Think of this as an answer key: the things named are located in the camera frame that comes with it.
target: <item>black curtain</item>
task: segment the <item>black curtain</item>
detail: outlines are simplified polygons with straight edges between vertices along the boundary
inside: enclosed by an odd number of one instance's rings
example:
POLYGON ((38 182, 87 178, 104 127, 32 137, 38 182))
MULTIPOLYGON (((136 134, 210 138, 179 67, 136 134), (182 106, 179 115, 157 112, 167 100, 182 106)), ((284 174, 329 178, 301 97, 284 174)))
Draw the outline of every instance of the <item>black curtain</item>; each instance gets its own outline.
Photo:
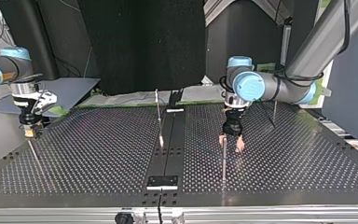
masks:
POLYGON ((77 0, 107 94, 174 90, 205 75, 203 0, 77 0))

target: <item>metal rod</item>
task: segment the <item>metal rod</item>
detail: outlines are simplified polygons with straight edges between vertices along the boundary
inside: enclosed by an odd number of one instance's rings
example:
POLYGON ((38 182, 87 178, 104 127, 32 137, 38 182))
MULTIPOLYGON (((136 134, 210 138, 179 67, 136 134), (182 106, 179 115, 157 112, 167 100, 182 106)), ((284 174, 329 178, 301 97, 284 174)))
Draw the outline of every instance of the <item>metal rod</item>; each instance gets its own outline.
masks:
POLYGON ((28 139, 27 142, 28 142, 28 145, 30 146, 30 149, 31 149, 31 151, 32 151, 32 154, 34 155, 34 159, 35 159, 37 162, 39 162, 39 158, 37 157, 36 151, 34 150, 34 145, 32 144, 31 139, 28 139))
POLYGON ((226 171, 227 171, 227 138, 223 138, 223 188, 226 186, 226 171))
POLYGON ((278 101, 275 101, 275 104, 274 104, 274 115, 272 116, 273 123, 275 123, 275 117, 276 117, 276 115, 277 115, 277 105, 278 105, 278 101))
POLYGON ((159 140, 159 145, 161 146, 161 148, 164 147, 164 138, 162 137, 162 124, 161 124, 161 113, 159 112, 159 97, 158 97, 158 90, 156 89, 155 91, 155 95, 156 95, 156 104, 157 104, 157 113, 158 113, 158 126, 159 126, 159 134, 158 134, 158 140, 159 140))

